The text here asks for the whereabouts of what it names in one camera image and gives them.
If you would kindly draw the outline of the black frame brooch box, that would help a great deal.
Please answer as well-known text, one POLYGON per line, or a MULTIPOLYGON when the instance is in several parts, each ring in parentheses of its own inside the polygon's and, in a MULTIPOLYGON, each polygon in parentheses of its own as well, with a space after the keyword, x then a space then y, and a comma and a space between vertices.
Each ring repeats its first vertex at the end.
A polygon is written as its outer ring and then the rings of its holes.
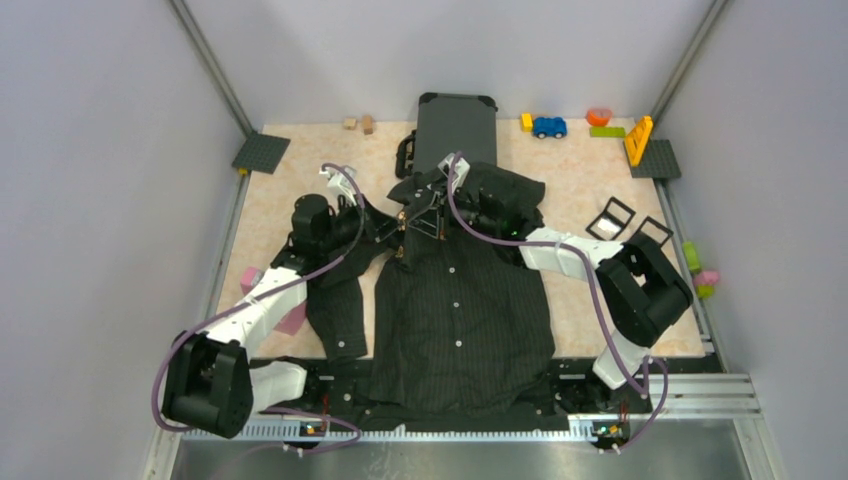
POLYGON ((617 240, 635 216, 633 208, 611 196, 601 212, 585 227, 585 232, 597 240, 617 240))

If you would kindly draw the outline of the black pinstriped button shirt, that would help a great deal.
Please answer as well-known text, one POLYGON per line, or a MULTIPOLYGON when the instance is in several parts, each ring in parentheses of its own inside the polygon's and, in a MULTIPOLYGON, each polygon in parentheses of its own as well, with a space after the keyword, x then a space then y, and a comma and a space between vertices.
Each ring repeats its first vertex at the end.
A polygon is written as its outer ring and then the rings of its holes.
POLYGON ((309 282, 307 317, 328 360, 372 356, 371 399, 482 416, 543 380, 555 342, 538 272, 457 227, 407 233, 401 257, 358 227, 348 209, 324 234, 336 266, 309 282))

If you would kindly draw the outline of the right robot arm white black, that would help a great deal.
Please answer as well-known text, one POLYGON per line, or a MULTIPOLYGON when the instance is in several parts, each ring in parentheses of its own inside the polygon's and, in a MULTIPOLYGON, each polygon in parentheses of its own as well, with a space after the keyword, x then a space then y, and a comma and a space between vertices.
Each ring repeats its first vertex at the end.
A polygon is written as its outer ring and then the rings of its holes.
POLYGON ((542 182, 450 153, 434 169, 401 180, 388 197, 401 204, 404 227, 443 233, 454 223, 506 249, 520 266, 586 282, 606 344, 586 397, 594 409, 612 412, 626 400, 626 385, 647 393, 635 375, 694 296, 661 243, 642 231, 619 241, 545 226, 538 208, 545 193, 542 182))

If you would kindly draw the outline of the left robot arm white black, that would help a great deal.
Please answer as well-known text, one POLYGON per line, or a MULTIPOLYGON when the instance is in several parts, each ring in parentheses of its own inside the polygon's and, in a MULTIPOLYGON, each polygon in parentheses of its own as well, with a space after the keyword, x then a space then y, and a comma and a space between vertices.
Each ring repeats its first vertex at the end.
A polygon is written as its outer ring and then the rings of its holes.
POLYGON ((156 424, 167 431, 237 436, 255 414, 285 402, 297 413, 319 404, 320 386, 295 360, 255 365, 263 341, 284 319, 302 313, 328 360, 364 356, 362 294, 353 268, 364 248, 386 240, 395 218, 377 211, 348 166, 321 168, 337 204, 321 194, 298 198, 283 248, 234 306, 180 333, 151 393, 156 424))

